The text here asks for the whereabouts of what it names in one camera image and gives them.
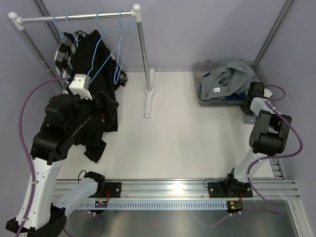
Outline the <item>blue plaid shirt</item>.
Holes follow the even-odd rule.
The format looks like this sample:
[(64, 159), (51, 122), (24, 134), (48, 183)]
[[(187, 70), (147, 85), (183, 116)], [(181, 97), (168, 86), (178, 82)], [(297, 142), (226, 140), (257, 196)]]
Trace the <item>blue plaid shirt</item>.
[(199, 86), (199, 96), (203, 101), (240, 100), (245, 97), (247, 75), (236, 70), (223, 72), (217, 77), (207, 73)]

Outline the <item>grey shirt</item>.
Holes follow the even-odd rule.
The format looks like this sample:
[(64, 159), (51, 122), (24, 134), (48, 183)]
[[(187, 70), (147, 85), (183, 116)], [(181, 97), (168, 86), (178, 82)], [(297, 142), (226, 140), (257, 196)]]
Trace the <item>grey shirt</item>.
[(198, 94), (202, 101), (221, 101), (232, 95), (245, 95), (250, 84), (258, 81), (253, 69), (245, 62), (222, 62), (203, 75)]

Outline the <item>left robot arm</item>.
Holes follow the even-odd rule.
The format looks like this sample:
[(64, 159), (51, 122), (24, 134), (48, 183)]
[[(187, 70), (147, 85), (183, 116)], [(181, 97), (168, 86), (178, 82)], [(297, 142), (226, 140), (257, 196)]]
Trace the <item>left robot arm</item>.
[(109, 184), (103, 175), (88, 172), (68, 193), (52, 201), (54, 187), (75, 135), (91, 118), (102, 118), (93, 97), (60, 94), (53, 96), (45, 108), (46, 116), (33, 138), (31, 176), (20, 213), (7, 221), (5, 228), (19, 236), (57, 237), (68, 217), (87, 198), (110, 199)]

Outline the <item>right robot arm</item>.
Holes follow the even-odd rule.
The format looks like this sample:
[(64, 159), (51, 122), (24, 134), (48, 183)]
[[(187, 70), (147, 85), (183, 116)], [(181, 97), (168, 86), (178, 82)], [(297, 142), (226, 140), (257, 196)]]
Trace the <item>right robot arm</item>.
[(226, 176), (223, 189), (231, 197), (252, 197), (251, 179), (264, 158), (281, 154), (286, 146), (292, 117), (278, 112), (264, 96), (264, 84), (252, 82), (241, 110), (255, 116), (249, 137), (249, 151), (242, 162)]

